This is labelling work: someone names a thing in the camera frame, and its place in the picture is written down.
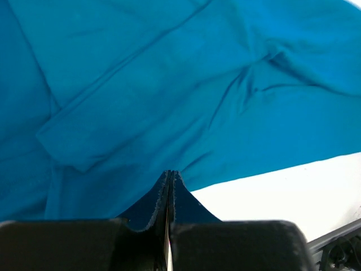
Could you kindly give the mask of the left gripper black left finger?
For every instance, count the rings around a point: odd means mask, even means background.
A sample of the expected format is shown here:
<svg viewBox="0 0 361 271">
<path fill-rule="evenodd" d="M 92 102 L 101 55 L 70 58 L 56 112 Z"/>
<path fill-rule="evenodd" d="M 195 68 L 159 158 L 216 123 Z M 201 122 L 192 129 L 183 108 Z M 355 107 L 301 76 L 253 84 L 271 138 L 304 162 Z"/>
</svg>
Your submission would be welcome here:
<svg viewBox="0 0 361 271">
<path fill-rule="evenodd" d="M 1 270 L 166 270 L 170 178 L 116 218 L 1 223 Z"/>
</svg>

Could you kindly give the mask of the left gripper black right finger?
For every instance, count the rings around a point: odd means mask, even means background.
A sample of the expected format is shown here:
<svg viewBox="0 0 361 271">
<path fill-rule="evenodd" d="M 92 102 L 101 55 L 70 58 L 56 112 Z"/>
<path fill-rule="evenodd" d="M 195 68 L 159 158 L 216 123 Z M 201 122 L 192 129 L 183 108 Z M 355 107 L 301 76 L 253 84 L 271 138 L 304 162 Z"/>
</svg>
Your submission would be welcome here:
<svg viewBox="0 0 361 271">
<path fill-rule="evenodd" d="M 223 222 L 173 171 L 169 233 L 174 270 L 314 270 L 300 229 L 283 220 Z"/>
</svg>

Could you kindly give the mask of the teal blue t shirt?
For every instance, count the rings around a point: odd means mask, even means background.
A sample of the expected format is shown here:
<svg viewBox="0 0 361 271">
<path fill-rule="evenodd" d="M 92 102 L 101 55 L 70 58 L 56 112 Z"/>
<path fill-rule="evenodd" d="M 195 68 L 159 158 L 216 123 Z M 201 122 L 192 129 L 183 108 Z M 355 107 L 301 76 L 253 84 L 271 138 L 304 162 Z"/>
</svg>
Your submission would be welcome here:
<svg viewBox="0 0 361 271">
<path fill-rule="evenodd" d="M 2 1 L 1 220 L 115 217 L 360 151 L 345 1 Z"/>
</svg>

